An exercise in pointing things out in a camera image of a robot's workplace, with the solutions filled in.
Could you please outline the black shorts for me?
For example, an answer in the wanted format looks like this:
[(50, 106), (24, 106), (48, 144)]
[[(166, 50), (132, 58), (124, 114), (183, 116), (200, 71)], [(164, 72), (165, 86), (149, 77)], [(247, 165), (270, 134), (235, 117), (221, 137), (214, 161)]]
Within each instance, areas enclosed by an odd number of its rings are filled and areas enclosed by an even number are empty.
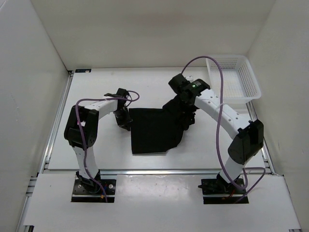
[(130, 108), (131, 149), (134, 155), (164, 153), (181, 142), (195, 123), (197, 107), (174, 97), (162, 108)]

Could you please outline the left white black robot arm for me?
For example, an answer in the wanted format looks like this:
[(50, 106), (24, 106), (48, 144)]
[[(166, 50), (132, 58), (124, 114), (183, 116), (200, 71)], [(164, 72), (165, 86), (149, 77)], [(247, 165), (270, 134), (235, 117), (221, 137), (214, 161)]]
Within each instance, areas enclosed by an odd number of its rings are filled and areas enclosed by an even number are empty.
[(76, 175), (81, 185), (90, 193), (105, 194), (93, 148), (98, 136), (99, 121), (113, 113), (118, 127), (129, 131), (132, 119), (126, 102), (130, 101), (121, 97), (81, 99), (71, 109), (64, 138), (73, 148), (77, 158), (79, 171)]

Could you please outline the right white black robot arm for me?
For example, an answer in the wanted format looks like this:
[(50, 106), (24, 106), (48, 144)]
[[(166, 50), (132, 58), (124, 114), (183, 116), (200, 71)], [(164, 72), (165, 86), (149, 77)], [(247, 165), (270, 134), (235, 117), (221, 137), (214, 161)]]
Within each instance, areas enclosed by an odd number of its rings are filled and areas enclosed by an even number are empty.
[[(223, 97), (217, 96), (210, 86), (201, 79), (189, 82), (182, 74), (177, 75), (173, 91), (180, 100), (190, 106), (194, 106), (216, 122), (216, 150), (222, 170), (217, 175), (217, 188), (222, 193), (230, 192), (234, 186), (245, 189), (236, 183), (241, 173), (245, 173), (246, 164), (263, 147), (264, 125), (260, 120), (250, 121), (240, 116), (233, 108), (223, 103)], [(232, 143), (227, 149), (229, 155), (226, 163), (223, 163), (220, 146), (219, 133), (223, 128)]]

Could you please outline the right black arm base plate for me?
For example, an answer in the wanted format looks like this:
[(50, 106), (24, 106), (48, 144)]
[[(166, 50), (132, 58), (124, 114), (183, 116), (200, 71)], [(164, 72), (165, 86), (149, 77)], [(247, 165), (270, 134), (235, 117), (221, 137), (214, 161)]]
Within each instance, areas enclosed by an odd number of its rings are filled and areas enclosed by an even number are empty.
[(198, 188), (202, 189), (203, 204), (248, 204), (243, 196), (246, 189), (238, 189), (232, 184), (226, 186), (219, 179), (201, 179)]

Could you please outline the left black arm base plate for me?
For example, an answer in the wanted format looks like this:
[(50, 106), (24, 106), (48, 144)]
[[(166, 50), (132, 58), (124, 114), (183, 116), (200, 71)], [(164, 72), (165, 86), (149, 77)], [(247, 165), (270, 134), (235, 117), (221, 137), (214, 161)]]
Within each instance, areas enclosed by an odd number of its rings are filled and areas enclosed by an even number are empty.
[(97, 184), (94, 187), (82, 184), (76, 177), (72, 189), (71, 202), (73, 203), (114, 203), (116, 191), (116, 179), (102, 179), (107, 200), (103, 196), (103, 192)]

